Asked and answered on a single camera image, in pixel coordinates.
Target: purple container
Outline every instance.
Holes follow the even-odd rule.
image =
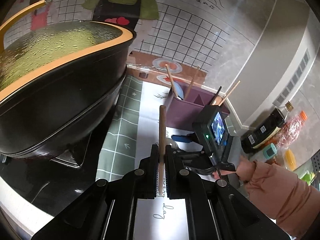
[[[185,93],[189,84],[184,82],[177,83]],[[164,102],[164,105],[167,108],[166,126],[180,130],[193,131],[193,121],[203,107],[210,104],[214,95],[215,94],[212,92],[193,86],[187,100],[182,101],[174,96],[171,89]],[[224,103],[221,106],[221,112],[223,118],[226,118],[230,114],[230,111]]]

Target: pink sleeve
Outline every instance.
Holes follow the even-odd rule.
[[[320,192],[276,164],[256,164],[246,184],[250,201],[289,235],[300,239],[320,212]]]

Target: black glass stovetop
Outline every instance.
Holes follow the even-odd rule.
[[[114,110],[73,148],[73,156],[83,162],[80,168],[52,160],[6,158],[5,163],[0,162],[0,176],[28,202],[56,216],[95,182],[99,153]]]

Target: green checkered mat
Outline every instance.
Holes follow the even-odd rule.
[[[113,181],[134,170],[142,81],[127,76],[104,140],[96,179]]]

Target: condensation on glass lid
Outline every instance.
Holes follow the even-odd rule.
[[[122,31],[111,25],[78,21],[32,31],[0,54],[0,91],[38,67],[121,35]]]

